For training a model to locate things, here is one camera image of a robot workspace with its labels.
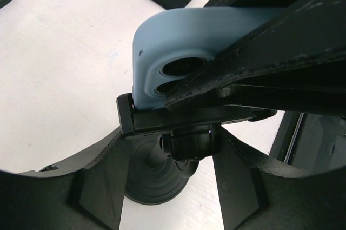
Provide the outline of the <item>blue case smartphone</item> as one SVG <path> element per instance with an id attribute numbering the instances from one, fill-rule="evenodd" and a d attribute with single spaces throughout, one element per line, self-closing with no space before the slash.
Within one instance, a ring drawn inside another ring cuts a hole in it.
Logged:
<path id="1" fill-rule="evenodd" d="M 165 65 L 194 57 L 211 61 L 282 11 L 283 8 L 179 8 L 148 18 L 137 28 L 132 43 L 135 108 L 162 108 L 166 96 L 157 87 L 188 75 L 168 75 L 163 71 Z"/>

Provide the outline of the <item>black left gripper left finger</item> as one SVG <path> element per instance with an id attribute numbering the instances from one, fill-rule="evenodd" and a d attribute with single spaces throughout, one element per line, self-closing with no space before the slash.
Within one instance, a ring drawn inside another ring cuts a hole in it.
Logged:
<path id="1" fill-rule="evenodd" d="M 1 172 L 1 229 L 119 229 L 130 142 L 104 139 L 35 172 Z"/>

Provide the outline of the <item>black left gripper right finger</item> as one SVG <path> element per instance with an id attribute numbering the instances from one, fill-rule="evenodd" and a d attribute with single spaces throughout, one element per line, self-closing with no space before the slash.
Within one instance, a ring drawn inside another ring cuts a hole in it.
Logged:
<path id="1" fill-rule="evenodd" d="M 214 155 L 225 229 L 345 229 L 345 168 L 314 174 L 216 127 Z"/>

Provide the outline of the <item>black round base phone stand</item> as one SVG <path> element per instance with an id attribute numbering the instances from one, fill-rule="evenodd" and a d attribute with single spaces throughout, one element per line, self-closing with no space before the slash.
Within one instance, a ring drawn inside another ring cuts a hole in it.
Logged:
<path id="1" fill-rule="evenodd" d="M 140 111 L 131 93 L 117 98 L 117 109 L 122 137 L 131 143 L 125 196 L 143 205 L 168 202 L 184 189 L 199 162 L 220 151 L 220 125 L 261 121 L 277 113 L 237 106 Z"/>

